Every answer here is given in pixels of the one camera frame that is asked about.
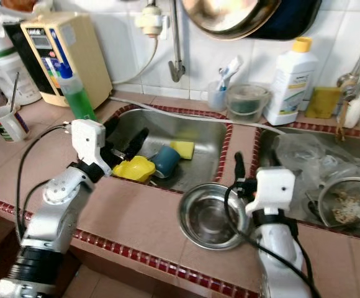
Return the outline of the clear plastic measuring cup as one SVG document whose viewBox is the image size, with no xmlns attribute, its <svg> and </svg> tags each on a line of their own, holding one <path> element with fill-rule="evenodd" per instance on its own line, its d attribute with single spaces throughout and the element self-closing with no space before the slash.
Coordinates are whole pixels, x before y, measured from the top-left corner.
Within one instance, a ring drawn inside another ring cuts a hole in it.
<svg viewBox="0 0 360 298">
<path fill-rule="evenodd" d="M 272 94 L 262 84 L 237 83 L 228 88 L 225 95 L 227 116 L 239 123 L 256 123 L 262 118 L 263 108 Z"/>
</svg>

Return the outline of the green dish soap bottle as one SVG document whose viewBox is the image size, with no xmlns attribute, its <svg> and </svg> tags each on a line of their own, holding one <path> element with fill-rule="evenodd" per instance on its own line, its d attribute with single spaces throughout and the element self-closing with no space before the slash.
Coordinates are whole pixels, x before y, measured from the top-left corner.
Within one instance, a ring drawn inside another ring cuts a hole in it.
<svg viewBox="0 0 360 298">
<path fill-rule="evenodd" d="M 86 90 L 84 90 L 83 82 L 79 77 L 73 74 L 68 63 L 59 63 L 58 65 L 58 84 L 63 95 L 73 112 L 75 119 L 88 119 L 98 121 L 93 111 L 93 107 L 89 100 Z"/>
</svg>

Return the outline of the chrome kitchen faucet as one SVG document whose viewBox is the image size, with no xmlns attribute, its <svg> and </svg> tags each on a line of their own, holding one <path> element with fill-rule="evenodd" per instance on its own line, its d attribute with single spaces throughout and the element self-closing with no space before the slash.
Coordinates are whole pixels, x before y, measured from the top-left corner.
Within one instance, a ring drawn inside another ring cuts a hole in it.
<svg viewBox="0 0 360 298">
<path fill-rule="evenodd" d="M 344 142 L 346 131 L 355 127 L 360 120 L 360 57 L 353 70 L 337 79 L 337 88 L 341 89 L 341 113 L 337 120 L 335 139 Z"/>
</svg>

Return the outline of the metal mesh strainer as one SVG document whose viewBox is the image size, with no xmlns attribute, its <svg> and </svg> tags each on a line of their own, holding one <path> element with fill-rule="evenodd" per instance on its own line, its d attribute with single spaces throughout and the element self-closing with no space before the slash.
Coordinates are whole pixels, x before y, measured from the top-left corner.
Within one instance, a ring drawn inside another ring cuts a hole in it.
<svg viewBox="0 0 360 298">
<path fill-rule="evenodd" d="M 327 227 L 360 228 L 360 177 L 328 181 L 317 198 L 317 215 Z"/>
</svg>

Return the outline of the yellow sponge cloth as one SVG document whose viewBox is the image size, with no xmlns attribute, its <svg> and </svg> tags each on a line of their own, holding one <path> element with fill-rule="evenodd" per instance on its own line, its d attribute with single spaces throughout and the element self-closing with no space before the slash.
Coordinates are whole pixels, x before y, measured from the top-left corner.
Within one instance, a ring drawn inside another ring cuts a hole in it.
<svg viewBox="0 0 360 298">
<path fill-rule="evenodd" d="M 307 110 L 305 110 L 305 116 L 313 117 L 314 119 L 330 119 L 335 113 L 340 97 L 340 88 L 314 88 L 310 103 Z"/>
</svg>

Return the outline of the thin dark stirrer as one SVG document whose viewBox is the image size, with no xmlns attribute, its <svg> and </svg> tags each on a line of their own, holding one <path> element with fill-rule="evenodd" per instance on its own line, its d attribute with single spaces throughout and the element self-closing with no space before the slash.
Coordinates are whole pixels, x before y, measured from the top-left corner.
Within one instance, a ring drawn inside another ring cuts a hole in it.
<svg viewBox="0 0 360 298">
<path fill-rule="evenodd" d="M 16 103 L 18 83 L 19 83 L 19 71 L 16 72 L 16 77 L 15 77 L 14 82 L 12 84 L 13 85 L 12 94 L 10 96 L 10 101 L 9 101 L 9 112 L 12 113 L 12 114 L 14 113 L 14 107 L 15 107 L 15 103 Z"/>
</svg>

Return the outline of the clear plastic bag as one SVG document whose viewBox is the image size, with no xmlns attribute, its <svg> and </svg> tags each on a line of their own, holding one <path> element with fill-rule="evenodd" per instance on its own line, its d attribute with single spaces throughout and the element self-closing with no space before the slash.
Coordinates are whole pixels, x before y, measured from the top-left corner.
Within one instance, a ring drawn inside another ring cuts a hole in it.
<svg viewBox="0 0 360 298">
<path fill-rule="evenodd" d="M 274 137 L 274 153 L 280 165 L 297 175 L 302 190 L 320 188 L 334 179 L 360 177 L 360 158 L 317 137 L 285 133 Z"/>
</svg>

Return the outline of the metal wall tap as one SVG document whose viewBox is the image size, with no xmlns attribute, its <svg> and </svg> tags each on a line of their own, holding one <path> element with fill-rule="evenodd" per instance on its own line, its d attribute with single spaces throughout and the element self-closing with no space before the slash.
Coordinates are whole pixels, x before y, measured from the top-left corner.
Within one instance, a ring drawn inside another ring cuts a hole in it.
<svg viewBox="0 0 360 298">
<path fill-rule="evenodd" d="M 155 41 L 155 49 L 157 49 L 158 37 L 166 28 L 171 29 L 174 58 L 168 63 L 169 76 L 174 82 L 180 82 L 180 79 L 186 74 L 186 66 L 183 62 L 180 29 L 178 28 L 180 23 L 178 0 L 168 0 L 171 8 L 168 16 L 164 15 L 162 9 L 158 7 L 157 0 L 145 1 L 144 8 L 135 18 L 135 25 L 143 34 Z"/>
</svg>

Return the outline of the blue white toothbrush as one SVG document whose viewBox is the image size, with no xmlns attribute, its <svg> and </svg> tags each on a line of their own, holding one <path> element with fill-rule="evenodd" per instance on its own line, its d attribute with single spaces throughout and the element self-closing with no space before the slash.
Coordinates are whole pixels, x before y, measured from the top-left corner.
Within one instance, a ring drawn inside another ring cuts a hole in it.
<svg viewBox="0 0 360 298">
<path fill-rule="evenodd" d="M 224 68 L 220 69 L 220 80 L 217 85 L 218 91 L 226 91 L 232 76 L 236 74 L 237 71 L 240 70 L 241 66 L 243 65 L 243 58 L 241 56 L 234 57 L 231 62 L 228 63 Z"/>
</svg>

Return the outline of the blue plastic cup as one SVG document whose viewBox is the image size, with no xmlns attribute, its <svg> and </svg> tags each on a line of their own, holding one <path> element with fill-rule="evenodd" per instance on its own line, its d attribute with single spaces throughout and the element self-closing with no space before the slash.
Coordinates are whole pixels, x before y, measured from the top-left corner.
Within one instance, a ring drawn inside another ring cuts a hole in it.
<svg viewBox="0 0 360 298">
<path fill-rule="evenodd" d="M 174 148 L 163 145 L 150 159 L 155 166 L 153 175 L 162 179 L 171 177 L 180 159 L 182 157 Z"/>
</svg>

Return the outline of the beige water ionizer appliance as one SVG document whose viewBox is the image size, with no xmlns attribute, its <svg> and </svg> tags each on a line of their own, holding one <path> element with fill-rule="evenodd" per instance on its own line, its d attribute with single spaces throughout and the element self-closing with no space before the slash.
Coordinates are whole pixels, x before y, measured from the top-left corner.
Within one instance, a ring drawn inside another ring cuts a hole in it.
<svg viewBox="0 0 360 298">
<path fill-rule="evenodd" d="M 68 105 L 58 83 L 60 63 L 66 63 L 83 82 L 93 108 L 108 99 L 112 80 L 89 14 L 48 12 L 21 22 L 5 22 L 3 28 L 43 101 Z"/>
</svg>

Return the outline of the small clear plastic cup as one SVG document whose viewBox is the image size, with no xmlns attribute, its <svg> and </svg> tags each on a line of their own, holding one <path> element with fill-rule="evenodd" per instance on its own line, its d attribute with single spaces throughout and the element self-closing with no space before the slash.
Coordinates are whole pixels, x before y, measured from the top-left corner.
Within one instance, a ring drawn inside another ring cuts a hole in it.
<svg viewBox="0 0 360 298">
<path fill-rule="evenodd" d="M 227 110 L 225 99 L 230 79 L 226 79 L 224 82 L 223 87 L 225 90 L 220 88 L 220 81 L 212 81 L 207 86 L 207 103 L 208 107 L 211 108 L 212 111 L 225 112 Z"/>
</svg>

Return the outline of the stainless steel sink basin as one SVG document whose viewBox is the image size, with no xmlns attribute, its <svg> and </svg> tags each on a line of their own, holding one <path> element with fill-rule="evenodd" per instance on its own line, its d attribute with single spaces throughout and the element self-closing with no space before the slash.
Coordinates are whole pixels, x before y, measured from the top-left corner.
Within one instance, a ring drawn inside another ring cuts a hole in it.
<svg viewBox="0 0 360 298">
<path fill-rule="evenodd" d="M 276 143 L 274 137 L 277 137 L 285 133 L 302 133 L 310 134 L 317 137 L 325 145 L 333 145 L 337 148 L 347 151 L 351 155 L 360 158 L 360 137 L 348 137 L 344 142 L 337 142 L 335 134 L 330 132 L 319 132 L 314 130 L 293 129 L 288 127 L 281 127 L 277 131 L 266 130 L 263 131 L 258 138 L 258 166 L 263 167 L 263 151 L 274 150 Z M 290 205 L 290 216 L 294 219 L 301 220 L 303 222 L 310 222 L 311 224 L 323 225 L 321 218 L 317 215 L 317 210 L 311 210 L 310 204 L 317 203 L 317 196 L 321 192 L 324 186 L 320 188 L 314 188 L 311 190 L 302 190 L 297 184 L 297 175 L 295 181 L 294 196 Z"/>
<path fill-rule="evenodd" d="M 158 113 L 161 110 L 191 117 L 223 119 L 214 112 L 157 105 L 150 105 L 150 108 L 154 110 L 129 104 L 115 111 L 113 116 L 119 117 L 119 124 L 108 142 L 115 145 L 117 150 L 123 150 L 139 131 L 149 128 L 149 136 L 139 152 L 141 156 L 152 157 L 160 147 L 171 144 L 171 141 L 194 142 L 196 147 L 192 159 L 178 162 L 171 177 L 162 179 L 152 176 L 146 185 L 182 193 L 198 184 L 220 181 L 233 125 L 180 119 Z"/>
</svg>

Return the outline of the yellow dish sponge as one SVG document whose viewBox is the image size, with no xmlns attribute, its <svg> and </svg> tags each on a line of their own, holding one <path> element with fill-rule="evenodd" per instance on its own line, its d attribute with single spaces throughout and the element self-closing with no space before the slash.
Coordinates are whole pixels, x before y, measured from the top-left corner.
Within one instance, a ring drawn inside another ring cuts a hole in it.
<svg viewBox="0 0 360 298">
<path fill-rule="evenodd" d="M 190 161 L 195 152 L 195 143 L 187 141 L 171 141 L 169 146 L 177 151 L 178 155 L 184 159 Z"/>
</svg>

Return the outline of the stainless steel bowl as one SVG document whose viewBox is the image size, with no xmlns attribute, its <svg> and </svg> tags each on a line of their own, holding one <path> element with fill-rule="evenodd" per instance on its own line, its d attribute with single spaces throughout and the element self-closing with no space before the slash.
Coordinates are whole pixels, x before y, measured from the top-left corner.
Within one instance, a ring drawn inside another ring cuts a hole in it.
<svg viewBox="0 0 360 298">
<path fill-rule="evenodd" d="M 223 212 L 226 190 L 222 184 L 200 184 L 186 191 L 178 205 L 178 222 L 183 234 L 203 249 L 230 250 L 243 242 L 228 226 Z"/>
</svg>

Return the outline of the hanging metal pan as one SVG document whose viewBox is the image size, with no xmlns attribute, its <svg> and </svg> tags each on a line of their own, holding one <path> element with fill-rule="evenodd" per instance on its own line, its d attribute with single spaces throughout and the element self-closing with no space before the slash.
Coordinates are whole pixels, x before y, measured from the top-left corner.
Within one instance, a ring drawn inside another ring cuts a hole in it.
<svg viewBox="0 0 360 298">
<path fill-rule="evenodd" d="M 277 40 L 302 36 L 322 0 L 180 0 L 189 20 L 217 40 Z"/>
</svg>

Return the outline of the white jug green band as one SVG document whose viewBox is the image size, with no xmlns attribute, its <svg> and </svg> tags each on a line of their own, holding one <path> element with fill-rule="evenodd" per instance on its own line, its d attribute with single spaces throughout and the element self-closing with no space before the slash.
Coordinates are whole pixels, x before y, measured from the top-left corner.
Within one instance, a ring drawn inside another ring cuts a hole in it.
<svg viewBox="0 0 360 298">
<path fill-rule="evenodd" d="M 13 82 L 19 71 L 16 105 L 24 106 L 43 99 L 12 40 L 0 29 L 0 88 L 7 99 L 12 96 Z"/>
</svg>

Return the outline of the yellow heart-shaped bowl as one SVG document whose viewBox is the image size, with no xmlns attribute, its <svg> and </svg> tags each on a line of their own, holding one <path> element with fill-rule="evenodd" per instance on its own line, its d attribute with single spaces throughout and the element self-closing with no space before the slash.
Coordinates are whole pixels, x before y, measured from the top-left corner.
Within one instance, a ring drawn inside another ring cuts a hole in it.
<svg viewBox="0 0 360 298">
<path fill-rule="evenodd" d="M 145 156 L 134 156 L 113 168 L 113 175 L 144 183 L 155 173 L 155 164 Z"/>
</svg>

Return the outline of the white printed mug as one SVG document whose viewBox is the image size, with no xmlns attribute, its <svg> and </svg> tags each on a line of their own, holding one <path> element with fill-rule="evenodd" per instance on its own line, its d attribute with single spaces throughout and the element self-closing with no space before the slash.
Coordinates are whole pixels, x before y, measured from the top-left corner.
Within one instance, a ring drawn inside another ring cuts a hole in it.
<svg viewBox="0 0 360 298">
<path fill-rule="evenodd" d="M 21 142 L 29 136 L 29 128 L 15 107 L 0 107 L 0 134 L 4 141 Z"/>
</svg>

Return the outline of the white detergent bottle yellow cap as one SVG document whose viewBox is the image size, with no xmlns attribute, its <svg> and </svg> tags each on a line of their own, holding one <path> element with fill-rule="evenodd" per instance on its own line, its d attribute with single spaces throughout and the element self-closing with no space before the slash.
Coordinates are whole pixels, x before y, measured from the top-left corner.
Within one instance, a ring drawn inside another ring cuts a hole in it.
<svg viewBox="0 0 360 298">
<path fill-rule="evenodd" d="M 296 120 L 297 108 L 307 97 L 318 65 L 317 57 L 311 53 L 312 43 L 310 37 L 297 37 L 292 48 L 277 57 L 276 74 L 271 83 L 272 98 L 263 111 L 271 125 L 285 125 Z"/>
</svg>

